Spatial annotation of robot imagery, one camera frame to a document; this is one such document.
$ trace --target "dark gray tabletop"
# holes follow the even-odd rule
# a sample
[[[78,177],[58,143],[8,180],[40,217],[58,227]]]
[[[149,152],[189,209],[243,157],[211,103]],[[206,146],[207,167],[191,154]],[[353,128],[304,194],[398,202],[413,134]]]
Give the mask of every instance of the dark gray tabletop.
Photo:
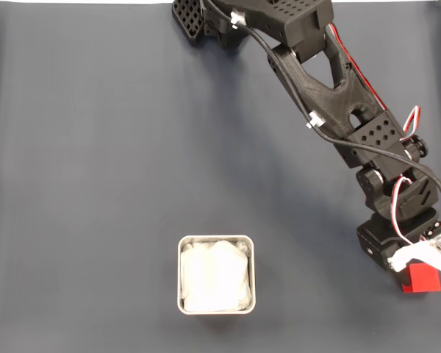
[[[441,6],[335,12],[398,120],[422,106],[441,176]],[[0,3],[0,353],[441,353],[441,293],[403,295],[359,249],[354,173],[252,41],[193,49],[166,4]],[[255,311],[183,316],[179,239],[232,233]]]

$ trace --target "white tissue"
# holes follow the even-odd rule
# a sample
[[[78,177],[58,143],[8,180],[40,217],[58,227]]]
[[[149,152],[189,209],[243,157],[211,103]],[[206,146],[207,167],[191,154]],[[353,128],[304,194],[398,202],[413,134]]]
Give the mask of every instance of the white tissue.
[[[237,311],[249,306],[247,254],[242,241],[187,244],[181,254],[184,309]]]

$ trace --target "black robotic arm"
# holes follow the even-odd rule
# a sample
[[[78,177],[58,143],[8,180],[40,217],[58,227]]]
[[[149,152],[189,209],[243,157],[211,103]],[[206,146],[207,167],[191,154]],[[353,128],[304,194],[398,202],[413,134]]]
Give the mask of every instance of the black robotic arm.
[[[389,259],[409,243],[440,240],[441,221],[432,206],[441,181],[418,163],[428,154],[424,141],[417,135],[406,137],[345,49],[332,23],[331,1],[175,0],[172,6],[174,18],[193,44],[209,35],[230,49],[250,35],[266,50],[271,68],[308,120],[308,127],[333,143],[349,168],[360,167],[356,178],[366,195],[366,206],[374,211],[357,229],[362,249],[408,285],[401,264]],[[269,48],[252,28],[280,44]],[[321,51],[330,62],[333,88],[310,76],[301,65]],[[353,126],[351,115],[359,119],[359,126]]]

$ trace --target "red block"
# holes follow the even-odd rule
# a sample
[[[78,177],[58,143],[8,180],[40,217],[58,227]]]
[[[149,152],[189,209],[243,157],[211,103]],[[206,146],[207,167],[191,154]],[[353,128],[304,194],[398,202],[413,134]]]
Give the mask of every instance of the red block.
[[[440,273],[426,263],[411,263],[407,270],[411,285],[402,285],[404,293],[440,292]]]

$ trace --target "white wire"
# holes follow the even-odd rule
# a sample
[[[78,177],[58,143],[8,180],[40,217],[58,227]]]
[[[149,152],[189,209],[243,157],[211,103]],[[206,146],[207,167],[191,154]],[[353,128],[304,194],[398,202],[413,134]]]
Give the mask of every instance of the white wire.
[[[415,108],[416,107],[414,107],[412,109],[412,111],[410,112],[409,117],[405,120],[405,124],[404,124],[404,131],[405,132],[409,129],[409,125],[410,125],[410,122],[412,121],[412,116],[413,116],[413,113],[415,112]]]
[[[413,117],[413,129],[410,132],[410,135],[406,137],[406,139],[412,138],[413,135],[417,132],[418,124],[420,123],[420,107],[415,107],[415,116]]]
[[[401,176],[400,178],[398,178],[397,182],[394,185],[394,189],[392,192],[392,202],[390,204],[390,218],[392,220],[392,225],[394,226],[394,230],[397,233],[397,235],[400,238],[404,239],[408,244],[413,244],[410,240],[408,240],[407,238],[404,237],[404,235],[400,231],[400,228],[398,227],[398,222],[397,222],[398,192],[400,190],[400,186],[402,185],[402,182],[406,182],[407,184],[412,184],[412,181],[405,176]]]

